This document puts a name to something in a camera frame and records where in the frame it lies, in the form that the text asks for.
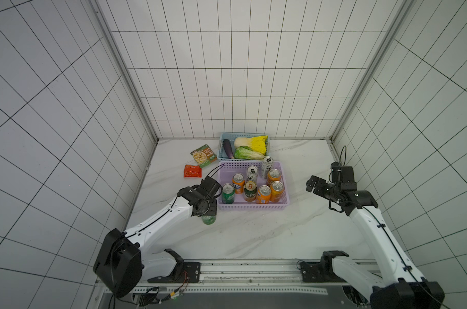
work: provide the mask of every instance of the purple basket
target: purple basket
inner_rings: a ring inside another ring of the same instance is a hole
[[[223,186],[226,183],[232,183],[233,175],[236,173],[242,173],[244,177],[246,177],[247,168],[251,165],[254,165],[258,168],[259,173],[261,173],[261,161],[223,161],[220,162],[220,165],[224,164],[224,166],[218,172],[218,182]],[[288,197],[288,189],[285,183],[285,178],[283,177],[283,165],[279,161],[274,161],[273,163],[274,169],[279,169],[281,172],[281,182],[283,183],[283,187],[285,191],[281,195],[281,199],[278,203],[271,203],[268,204],[256,204],[255,201],[247,202],[244,200],[243,194],[236,194],[235,201],[233,204],[225,204],[222,201],[222,197],[218,197],[218,207],[221,210],[283,210],[285,207],[290,204],[290,198]],[[262,179],[261,176],[258,175],[258,179],[256,181],[258,188],[264,184],[266,184],[266,179]]]

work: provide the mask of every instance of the white tiled wall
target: white tiled wall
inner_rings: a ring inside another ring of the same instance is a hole
[[[0,308],[85,308],[154,147],[86,0],[0,0]]]
[[[401,0],[98,0],[157,134],[331,136]]]
[[[358,189],[467,308],[467,0],[417,1],[343,128]]]

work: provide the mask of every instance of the robotic arm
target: robotic arm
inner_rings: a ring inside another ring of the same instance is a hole
[[[324,252],[319,272],[326,279],[350,283],[373,309],[439,308],[445,294],[437,282],[427,281],[405,254],[386,226],[378,203],[364,190],[357,190],[354,169],[338,162],[331,165],[332,183],[311,176],[306,191],[329,201],[329,208],[343,213],[357,226],[369,245],[382,278],[363,269],[342,251]],[[337,203],[342,210],[331,207]]]
[[[170,249],[150,252],[152,245],[169,229],[192,216],[215,216],[220,184],[207,176],[200,185],[181,189],[167,206],[137,226],[119,232],[110,231],[101,245],[93,271],[106,286],[121,298],[144,279],[182,274],[183,259]]]

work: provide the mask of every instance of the green can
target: green can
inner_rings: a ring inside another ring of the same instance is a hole
[[[216,216],[202,216],[201,219],[206,225],[212,225],[216,221]]]
[[[224,204],[233,204],[233,201],[235,201],[235,189],[231,183],[223,186],[222,201]]]

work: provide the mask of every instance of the blue basket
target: blue basket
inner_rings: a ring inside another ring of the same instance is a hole
[[[228,139],[230,144],[232,145],[232,151],[235,154],[235,143],[236,138],[253,138],[255,136],[264,136],[266,134],[255,134],[255,133],[230,133],[224,132],[219,137],[219,151],[218,151],[218,159],[220,161],[259,161],[259,160],[244,160],[244,159],[230,159],[224,149],[223,149],[223,140]],[[266,139],[266,155],[269,156],[269,136]]]

